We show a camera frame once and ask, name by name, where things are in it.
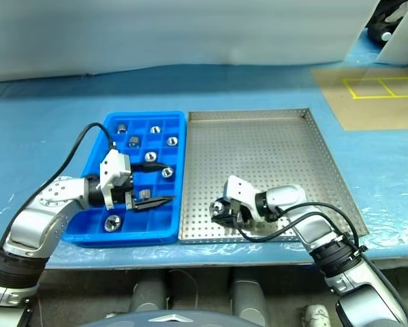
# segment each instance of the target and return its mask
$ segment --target blue plastic tray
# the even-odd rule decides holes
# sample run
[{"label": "blue plastic tray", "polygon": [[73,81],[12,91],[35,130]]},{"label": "blue plastic tray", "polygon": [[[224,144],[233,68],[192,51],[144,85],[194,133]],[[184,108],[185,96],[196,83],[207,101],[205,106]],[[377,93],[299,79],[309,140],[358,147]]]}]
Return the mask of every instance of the blue plastic tray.
[{"label": "blue plastic tray", "polygon": [[[117,133],[120,124],[127,126],[124,134]],[[150,134],[151,126],[160,126],[161,133]],[[113,113],[104,121],[121,153],[129,155],[130,162],[144,162],[148,151],[157,153],[157,162],[174,169],[173,178],[163,178],[161,172],[134,173],[134,195],[142,189],[150,189],[151,196],[175,196],[173,201],[137,213],[126,211],[124,204],[116,204],[114,209],[93,208],[78,213],[63,235],[63,240],[84,247],[116,247],[122,245],[156,245],[173,243],[178,238],[181,213],[181,194],[185,160],[186,122],[182,112],[124,112]],[[131,136],[138,136],[140,147],[128,147]],[[178,138],[177,146],[168,146],[170,136]],[[89,156],[82,176],[99,174],[99,164],[108,152],[104,134],[99,134]],[[105,219],[109,215],[122,218],[121,227],[114,232],[104,230]]]}]

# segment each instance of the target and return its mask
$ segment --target gray floor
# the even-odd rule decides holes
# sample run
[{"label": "gray floor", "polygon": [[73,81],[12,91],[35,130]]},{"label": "gray floor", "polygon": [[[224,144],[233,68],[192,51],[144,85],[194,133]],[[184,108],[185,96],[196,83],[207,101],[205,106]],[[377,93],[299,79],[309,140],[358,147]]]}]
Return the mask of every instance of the gray floor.
[{"label": "gray floor", "polygon": [[[253,269],[266,294],[272,326],[301,326],[306,305],[322,303],[331,315],[332,326],[341,326],[334,312],[336,296],[310,266],[259,267]],[[230,313],[229,268],[187,269],[198,282],[198,309]],[[42,277],[40,303],[44,325],[77,326],[126,312],[140,270],[60,271],[48,270]],[[192,309],[195,288],[180,272],[169,272],[170,303],[173,309]],[[386,270],[386,275],[408,303],[408,268]],[[40,325],[37,303],[33,303],[32,327]]]}]

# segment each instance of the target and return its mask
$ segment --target white wire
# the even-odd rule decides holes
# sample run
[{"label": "white wire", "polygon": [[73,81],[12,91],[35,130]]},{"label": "white wire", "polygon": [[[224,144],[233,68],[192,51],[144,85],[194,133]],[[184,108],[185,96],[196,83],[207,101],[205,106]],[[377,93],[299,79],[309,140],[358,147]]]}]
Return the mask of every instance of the white wire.
[{"label": "white wire", "polygon": [[37,304],[39,305],[39,319],[40,319],[40,327],[44,327],[44,326],[43,326],[42,304],[40,303],[40,296],[39,296],[39,292],[37,292]]},{"label": "white wire", "polygon": [[199,298],[199,286],[198,286],[198,282],[196,281],[196,279],[193,278],[193,276],[191,276],[187,271],[183,270],[183,269],[171,269],[169,270],[169,273],[172,273],[174,271],[179,271],[180,273],[183,273],[184,275],[186,275],[187,277],[189,277],[193,283],[195,284],[195,310],[198,310],[198,298]]}]

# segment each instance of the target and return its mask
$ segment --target blue table surface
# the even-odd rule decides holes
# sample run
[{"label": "blue table surface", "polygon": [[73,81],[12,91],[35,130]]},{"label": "blue table surface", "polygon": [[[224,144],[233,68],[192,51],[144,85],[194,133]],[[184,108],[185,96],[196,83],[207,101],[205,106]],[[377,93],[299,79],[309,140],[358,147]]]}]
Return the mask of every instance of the blue table surface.
[{"label": "blue table surface", "polygon": [[[342,63],[383,67],[365,32]],[[343,131],[312,66],[173,65],[102,76],[0,82],[0,235],[61,164],[80,130],[107,114],[149,110],[310,108],[370,230],[371,258],[408,257],[408,130]],[[66,174],[79,176],[96,132]],[[85,249],[63,241],[49,268],[137,268],[310,262],[300,243]]]}]

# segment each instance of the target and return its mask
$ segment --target white wall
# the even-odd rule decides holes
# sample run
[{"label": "white wall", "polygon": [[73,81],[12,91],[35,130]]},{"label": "white wall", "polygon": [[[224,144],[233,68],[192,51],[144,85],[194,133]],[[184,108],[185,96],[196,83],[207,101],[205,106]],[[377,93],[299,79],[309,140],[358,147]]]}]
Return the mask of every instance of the white wall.
[{"label": "white wall", "polygon": [[345,58],[378,0],[0,0],[0,80]]}]

